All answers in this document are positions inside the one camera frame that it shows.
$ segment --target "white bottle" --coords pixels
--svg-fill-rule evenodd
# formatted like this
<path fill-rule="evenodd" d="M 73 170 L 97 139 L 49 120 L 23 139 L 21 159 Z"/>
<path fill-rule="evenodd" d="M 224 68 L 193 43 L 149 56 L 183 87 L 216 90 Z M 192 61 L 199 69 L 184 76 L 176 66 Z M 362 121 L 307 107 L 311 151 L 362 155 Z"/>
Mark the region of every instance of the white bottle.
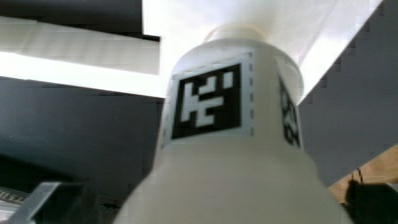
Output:
<path fill-rule="evenodd" d="M 344 224 L 302 150 L 295 63 L 225 26 L 174 67 L 156 164 L 117 224 Z"/>

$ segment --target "dark wall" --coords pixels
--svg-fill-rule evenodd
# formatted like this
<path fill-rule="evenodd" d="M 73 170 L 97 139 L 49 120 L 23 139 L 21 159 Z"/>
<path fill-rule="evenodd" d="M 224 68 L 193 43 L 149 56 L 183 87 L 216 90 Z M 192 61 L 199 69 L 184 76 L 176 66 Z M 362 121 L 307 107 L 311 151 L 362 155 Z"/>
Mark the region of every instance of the dark wall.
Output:
<path fill-rule="evenodd" d="M 1 78 L 0 155 L 122 201 L 151 169 L 160 111 L 156 98 Z"/>

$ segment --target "printed label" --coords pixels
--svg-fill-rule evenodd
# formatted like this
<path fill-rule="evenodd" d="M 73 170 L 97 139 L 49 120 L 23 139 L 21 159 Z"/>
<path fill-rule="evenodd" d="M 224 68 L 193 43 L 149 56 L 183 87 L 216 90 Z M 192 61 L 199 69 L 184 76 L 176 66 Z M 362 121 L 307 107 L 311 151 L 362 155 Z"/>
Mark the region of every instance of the printed label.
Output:
<path fill-rule="evenodd" d="M 250 135 L 250 54 L 174 76 L 165 143 L 197 135 Z"/>
<path fill-rule="evenodd" d="M 289 93 L 282 81 L 280 81 L 280 107 L 282 107 L 284 139 L 291 145 L 296 145 L 300 147 L 296 109 L 289 99 Z"/>
<path fill-rule="evenodd" d="M 172 139 L 241 126 L 240 64 L 179 80 Z"/>

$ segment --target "light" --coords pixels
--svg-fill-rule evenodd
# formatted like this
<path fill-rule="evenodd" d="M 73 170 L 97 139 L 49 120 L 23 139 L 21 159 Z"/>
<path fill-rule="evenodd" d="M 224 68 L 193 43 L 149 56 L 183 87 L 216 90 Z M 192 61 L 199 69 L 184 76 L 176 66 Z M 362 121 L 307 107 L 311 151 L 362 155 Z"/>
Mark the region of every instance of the light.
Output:
<path fill-rule="evenodd" d="M 153 74 L 128 72 L 69 62 L 0 53 L 0 76 L 165 97 L 169 80 Z"/>

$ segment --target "black square pattern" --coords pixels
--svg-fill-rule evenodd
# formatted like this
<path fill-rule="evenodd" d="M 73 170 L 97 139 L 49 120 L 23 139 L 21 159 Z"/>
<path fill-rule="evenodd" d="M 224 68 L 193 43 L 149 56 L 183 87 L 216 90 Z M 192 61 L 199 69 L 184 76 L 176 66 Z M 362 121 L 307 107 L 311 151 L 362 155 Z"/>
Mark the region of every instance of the black square pattern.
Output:
<path fill-rule="evenodd" d="M 280 81 L 280 107 L 282 107 L 282 130 L 284 139 L 291 145 L 300 147 L 298 119 L 295 104 Z"/>
<path fill-rule="evenodd" d="M 241 126 L 241 64 L 179 80 L 172 139 Z"/>

